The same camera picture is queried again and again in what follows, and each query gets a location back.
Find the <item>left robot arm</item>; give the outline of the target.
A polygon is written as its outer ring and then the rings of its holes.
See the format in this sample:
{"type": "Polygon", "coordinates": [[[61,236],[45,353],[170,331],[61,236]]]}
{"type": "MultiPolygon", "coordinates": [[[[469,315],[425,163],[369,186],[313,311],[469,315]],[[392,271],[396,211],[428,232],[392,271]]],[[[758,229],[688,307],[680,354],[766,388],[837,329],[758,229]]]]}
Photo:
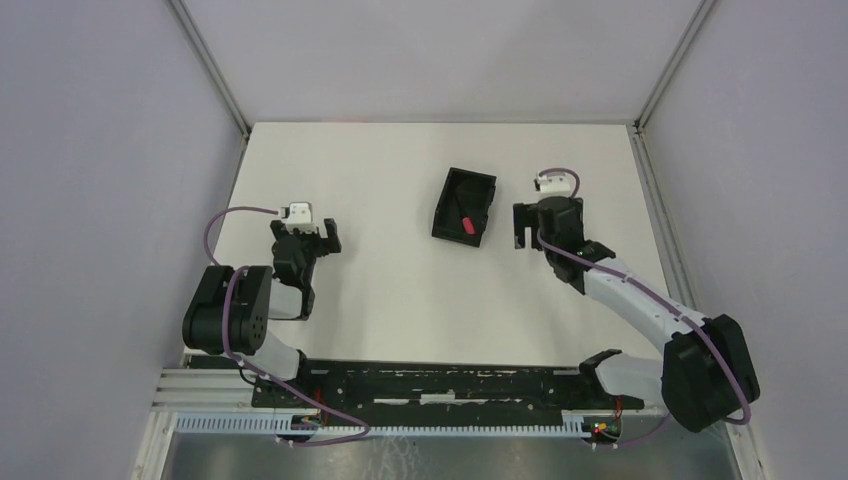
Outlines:
{"type": "Polygon", "coordinates": [[[229,265],[207,267],[183,319],[185,346],[226,356],[261,377],[297,378],[305,355],[269,332],[272,286],[297,290],[300,303],[294,319],[309,319],[317,260],[342,251],[335,220],[326,218],[323,225],[306,231],[274,220],[271,265],[252,265],[241,273],[229,265]]]}

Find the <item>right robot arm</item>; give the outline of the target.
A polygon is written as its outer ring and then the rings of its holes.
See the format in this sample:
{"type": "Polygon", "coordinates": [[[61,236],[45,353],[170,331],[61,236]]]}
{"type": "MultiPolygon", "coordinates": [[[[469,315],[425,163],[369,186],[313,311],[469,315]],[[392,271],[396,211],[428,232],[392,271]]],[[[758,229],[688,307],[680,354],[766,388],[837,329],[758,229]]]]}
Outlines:
{"type": "Polygon", "coordinates": [[[583,202],[552,196],[512,207],[514,242],[541,252],[555,277],[605,306],[660,354],[608,350],[584,362],[603,392],[663,407],[686,430],[746,425],[761,389],[741,325],[708,317],[652,288],[614,251],[584,235],[583,202]]]}

